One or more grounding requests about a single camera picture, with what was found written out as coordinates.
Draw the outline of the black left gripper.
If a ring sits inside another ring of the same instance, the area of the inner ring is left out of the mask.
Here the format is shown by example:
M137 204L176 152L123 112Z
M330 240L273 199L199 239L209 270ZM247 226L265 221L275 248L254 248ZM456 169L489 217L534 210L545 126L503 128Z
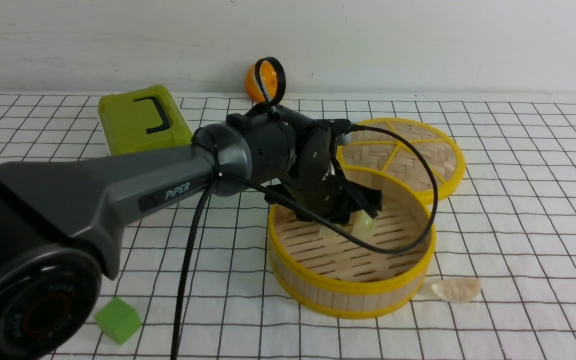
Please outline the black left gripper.
M267 189L333 224L348 224L359 211L376 218L383 209L382 191L350 180L336 158L338 138L351 127L348 119L316 120L298 138L293 166Z

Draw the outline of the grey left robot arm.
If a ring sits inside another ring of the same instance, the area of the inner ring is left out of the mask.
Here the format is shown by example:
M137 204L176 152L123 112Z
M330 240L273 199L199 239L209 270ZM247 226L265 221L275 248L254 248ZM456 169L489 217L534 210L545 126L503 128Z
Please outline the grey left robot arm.
M0 163L0 360L37 360L64 344L114 280L128 225L199 192L254 185L269 203L345 225L376 216L379 190L334 159L349 120L313 120L283 105L199 128L189 145L72 162Z

